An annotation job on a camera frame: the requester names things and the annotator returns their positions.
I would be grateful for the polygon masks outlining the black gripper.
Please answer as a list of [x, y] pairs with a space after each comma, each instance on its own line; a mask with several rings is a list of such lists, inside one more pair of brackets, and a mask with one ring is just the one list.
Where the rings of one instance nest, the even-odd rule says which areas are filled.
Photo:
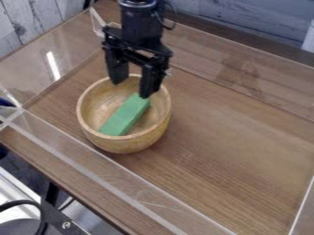
[[122, 27], [106, 26], [103, 49], [108, 75], [115, 85], [128, 78], [128, 64], [142, 68], [139, 94], [149, 98], [162, 85], [173, 51], [163, 45], [166, 6], [120, 6]]

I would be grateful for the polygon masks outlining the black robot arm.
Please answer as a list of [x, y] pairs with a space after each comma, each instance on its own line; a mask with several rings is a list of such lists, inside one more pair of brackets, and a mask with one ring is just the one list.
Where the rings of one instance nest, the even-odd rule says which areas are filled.
[[170, 69], [171, 49], [162, 43], [166, 0], [118, 0], [120, 28], [106, 26], [103, 50], [114, 84], [128, 78], [128, 65], [142, 68], [139, 94], [149, 98], [162, 85]]

